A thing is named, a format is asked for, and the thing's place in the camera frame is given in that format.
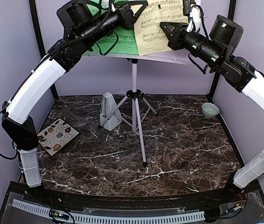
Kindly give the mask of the yellow sheet music page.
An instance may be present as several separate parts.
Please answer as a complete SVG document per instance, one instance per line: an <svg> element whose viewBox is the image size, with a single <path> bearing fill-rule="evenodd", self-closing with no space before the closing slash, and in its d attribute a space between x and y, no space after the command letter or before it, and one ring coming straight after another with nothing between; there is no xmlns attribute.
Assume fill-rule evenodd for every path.
<svg viewBox="0 0 264 224"><path fill-rule="evenodd" d="M161 22L185 22L188 18L183 15L181 0L149 0L148 6L134 24L134 33L141 56L166 52L168 39L160 28Z"/></svg>

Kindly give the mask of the green sheet music page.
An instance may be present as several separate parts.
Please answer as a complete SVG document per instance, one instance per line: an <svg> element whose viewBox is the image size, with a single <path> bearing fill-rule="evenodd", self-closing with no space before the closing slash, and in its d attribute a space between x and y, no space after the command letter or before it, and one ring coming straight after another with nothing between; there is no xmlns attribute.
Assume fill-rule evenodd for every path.
<svg viewBox="0 0 264 224"><path fill-rule="evenodd" d="M118 35L118 42L109 52L110 54L139 55L133 29L125 30L123 28L118 28L115 30L115 33ZM112 33L110 36L105 36L97 41L102 53L106 53L117 40L115 33Z"/></svg>

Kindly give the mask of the white perforated music stand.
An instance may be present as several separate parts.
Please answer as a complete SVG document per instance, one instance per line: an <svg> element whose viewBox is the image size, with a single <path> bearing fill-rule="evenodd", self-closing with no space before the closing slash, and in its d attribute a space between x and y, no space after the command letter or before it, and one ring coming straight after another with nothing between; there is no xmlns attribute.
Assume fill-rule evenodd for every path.
<svg viewBox="0 0 264 224"><path fill-rule="evenodd" d="M144 118L140 115L140 107L139 101L143 100L143 102L148 106L147 112L152 111L155 115L157 115L156 110L148 103L145 99L144 94L137 89L137 58L131 58L131 65L132 65L132 89L127 91L124 98L117 104L117 106L111 111L111 113L106 117L106 119L102 122L102 124L98 124L99 128L102 128L106 121L114 114L117 109L123 105L123 103L127 102L129 99L131 100L132 105L132 121L129 122L122 117L122 122L128 124L132 132L137 134L140 137L140 145L141 145L141 152L142 152L142 161L143 166L147 167L147 160L145 155L145 147L144 147L144 140L143 140L143 132L142 132L142 120Z"/></svg>

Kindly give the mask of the white metronome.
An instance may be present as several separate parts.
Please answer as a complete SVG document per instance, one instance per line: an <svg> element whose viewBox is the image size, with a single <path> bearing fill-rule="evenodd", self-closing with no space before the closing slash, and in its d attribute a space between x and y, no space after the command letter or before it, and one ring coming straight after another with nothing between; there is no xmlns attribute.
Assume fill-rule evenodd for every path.
<svg viewBox="0 0 264 224"><path fill-rule="evenodd" d="M100 107L100 124L106 119L111 111L117 106L117 103L110 92L106 92L102 95L101 107ZM119 109L106 121L103 125L108 131L112 131L122 122L122 116Z"/></svg>

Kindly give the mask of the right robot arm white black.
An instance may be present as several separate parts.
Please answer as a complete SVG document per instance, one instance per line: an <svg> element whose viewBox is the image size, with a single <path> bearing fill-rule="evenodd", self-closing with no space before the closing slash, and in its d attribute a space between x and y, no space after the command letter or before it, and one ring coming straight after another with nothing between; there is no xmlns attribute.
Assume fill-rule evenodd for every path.
<svg viewBox="0 0 264 224"><path fill-rule="evenodd" d="M194 57L207 63L210 72L218 72L238 92L254 101L264 111L264 74L246 59L234 56L243 28L232 20L218 15L210 35L188 30L189 24L161 22L160 28L167 36L172 50L186 49ZM229 203L249 183L264 174L264 149L243 168L232 173L221 199Z"/></svg>

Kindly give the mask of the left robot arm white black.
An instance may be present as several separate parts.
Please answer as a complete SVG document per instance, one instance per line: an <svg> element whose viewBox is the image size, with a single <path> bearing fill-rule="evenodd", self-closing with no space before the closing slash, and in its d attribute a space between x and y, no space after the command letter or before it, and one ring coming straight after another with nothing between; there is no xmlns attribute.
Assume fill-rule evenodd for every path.
<svg viewBox="0 0 264 224"><path fill-rule="evenodd" d="M40 187L38 136L30 112L97 41L117 28L131 30L147 6L145 0L111 0L106 8L90 0L72 0L63 5L57 10L64 27L63 38L48 50L15 94L3 104L1 125L17 146L16 155L21 159L27 186L31 188L29 194L37 203L45 203L48 192Z"/></svg>

